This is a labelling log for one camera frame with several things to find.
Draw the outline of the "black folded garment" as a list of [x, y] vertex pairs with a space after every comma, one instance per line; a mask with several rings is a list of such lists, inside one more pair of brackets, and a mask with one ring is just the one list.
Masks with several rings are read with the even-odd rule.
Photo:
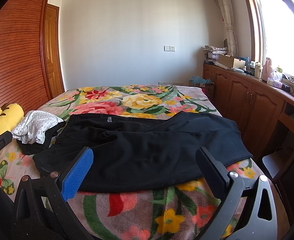
[[43, 144], [39, 144], [37, 142], [33, 144], [23, 144], [22, 141], [16, 139], [16, 142], [18, 143], [22, 153], [24, 155], [33, 155], [40, 153], [46, 149], [48, 149], [52, 143], [52, 139], [56, 137], [59, 133], [59, 131], [66, 126], [66, 122], [60, 122], [57, 125], [53, 126], [52, 128], [48, 129], [45, 132], [45, 140]]

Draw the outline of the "white patterned folded garment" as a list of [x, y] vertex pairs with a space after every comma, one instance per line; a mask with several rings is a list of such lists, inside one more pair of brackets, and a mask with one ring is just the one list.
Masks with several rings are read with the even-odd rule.
[[43, 144], [45, 133], [62, 123], [63, 120], [45, 111], [29, 111], [22, 121], [12, 130], [12, 137], [23, 144]]

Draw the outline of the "stack of papers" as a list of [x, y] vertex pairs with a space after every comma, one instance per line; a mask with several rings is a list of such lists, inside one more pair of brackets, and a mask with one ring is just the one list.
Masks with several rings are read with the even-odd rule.
[[219, 58], [219, 55], [227, 55], [228, 54], [228, 48], [223, 47], [215, 47], [215, 46], [204, 46], [204, 53], [206, 56], [206, 59], [209, 61], [217, 61]]

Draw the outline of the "patterned curtain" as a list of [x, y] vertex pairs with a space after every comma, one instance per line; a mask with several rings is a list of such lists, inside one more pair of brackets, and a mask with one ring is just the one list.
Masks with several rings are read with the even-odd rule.
[[218, 4], [225, 25], [228, 54], [236, 57], [238, 56], [238, 46], [234, 29], [234, 13], [231, 0], [218, 0]]

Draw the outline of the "wooden door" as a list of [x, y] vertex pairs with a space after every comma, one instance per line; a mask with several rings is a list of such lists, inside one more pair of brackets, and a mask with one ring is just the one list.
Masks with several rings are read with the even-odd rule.
[[58, 27], [59, 7], [47, 4], [44, 19], [44, 51], [47, 79], [52, 98], [65, 91], [60, 66]]

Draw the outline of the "cardboard box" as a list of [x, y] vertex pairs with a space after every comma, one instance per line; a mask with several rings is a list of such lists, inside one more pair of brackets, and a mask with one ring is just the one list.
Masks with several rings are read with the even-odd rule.
[[224, 66], [229, 68], [239, 68], [239, 69], [245, 68], [244, 60], [240, 60], [240, 59], [237, 59], [236, 57], [223, 55], [223, 54], [219, 54], [218, 63], [223, 64]]

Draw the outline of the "wall switch plate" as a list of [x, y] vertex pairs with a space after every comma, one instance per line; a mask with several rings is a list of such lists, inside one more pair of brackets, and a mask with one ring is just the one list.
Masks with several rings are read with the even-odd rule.
[[175, 52], [176, 47], [175, 46], [164, 46], [164, 51], [166, 51], [166, 52]]

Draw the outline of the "wooden cabinet row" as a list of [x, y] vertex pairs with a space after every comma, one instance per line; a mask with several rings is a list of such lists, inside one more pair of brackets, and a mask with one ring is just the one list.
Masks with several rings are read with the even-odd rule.
[[203, 65], [203, 77], [215, 84], [212, 103], [227, 119], [236, 122], [242, 140], [258, 160], [278, 122], [294, 134], [294, 96], [248, 75], [238, 74], [211, 64]]

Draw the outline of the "pink bottle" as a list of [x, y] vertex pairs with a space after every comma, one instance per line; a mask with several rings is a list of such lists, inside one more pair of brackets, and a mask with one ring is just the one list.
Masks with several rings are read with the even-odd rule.
[[272, 60], [267, 57], [265, 64], [263, 65], [263, 71], [262, 71], [262, 75], [261, 75], [261, 79], [265, 82], [268, 81], [268, 78], [272, 78], [273, 77], [273, 68], [272, 68]]

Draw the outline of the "yellow plush pillow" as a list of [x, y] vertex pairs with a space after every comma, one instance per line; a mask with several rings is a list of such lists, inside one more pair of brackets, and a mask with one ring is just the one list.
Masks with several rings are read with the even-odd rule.
[[24, 118], [23, 108], [18, 103], [6, 103], [0, 108], [0, 135], [11, 132]]

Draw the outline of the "black pants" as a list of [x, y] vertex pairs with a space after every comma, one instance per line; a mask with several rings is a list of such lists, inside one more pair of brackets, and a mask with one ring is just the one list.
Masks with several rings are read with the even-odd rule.
[[251, 157], [232, 120], [180, 112], [167, 120], [107, 114], [75, 114], [50, 148], [34, 155], [41, 174], [62, 171], [88, 147], [93, 164], [80, 190], [93, 193], [148, 191], [202, 175], [195, 160], [205, 147], [223, 165]]

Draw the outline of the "floral bed blanket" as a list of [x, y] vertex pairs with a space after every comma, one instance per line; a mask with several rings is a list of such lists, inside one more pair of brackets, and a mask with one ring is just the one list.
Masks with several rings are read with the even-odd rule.
[[279, 201], [198, 88], [83, 87], [0, 108], [0, 239], [282, 239]]

